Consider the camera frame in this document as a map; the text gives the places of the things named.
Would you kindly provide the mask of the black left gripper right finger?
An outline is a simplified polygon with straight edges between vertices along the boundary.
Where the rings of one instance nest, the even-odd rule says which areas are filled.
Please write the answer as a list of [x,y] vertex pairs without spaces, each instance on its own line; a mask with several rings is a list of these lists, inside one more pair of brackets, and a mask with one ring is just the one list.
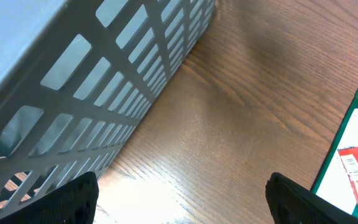
[[278,172],[267,181],[265,198],[276,224],[358,224],[358,218]]

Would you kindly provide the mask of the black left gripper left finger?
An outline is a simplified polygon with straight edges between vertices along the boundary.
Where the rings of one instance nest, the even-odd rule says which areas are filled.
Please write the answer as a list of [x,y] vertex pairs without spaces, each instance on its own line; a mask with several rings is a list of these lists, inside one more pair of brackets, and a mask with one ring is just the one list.
[[96,174],[86,172],[0,219],[0,224],[92,224],[98,195]]

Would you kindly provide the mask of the green 3M package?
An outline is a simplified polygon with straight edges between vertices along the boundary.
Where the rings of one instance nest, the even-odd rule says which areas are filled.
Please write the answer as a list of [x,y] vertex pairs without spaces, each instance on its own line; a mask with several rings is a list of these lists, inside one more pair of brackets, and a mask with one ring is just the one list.
[[311,188],[325,201],[358,218],[358,206],[338,150],[358,147],[358,89]]

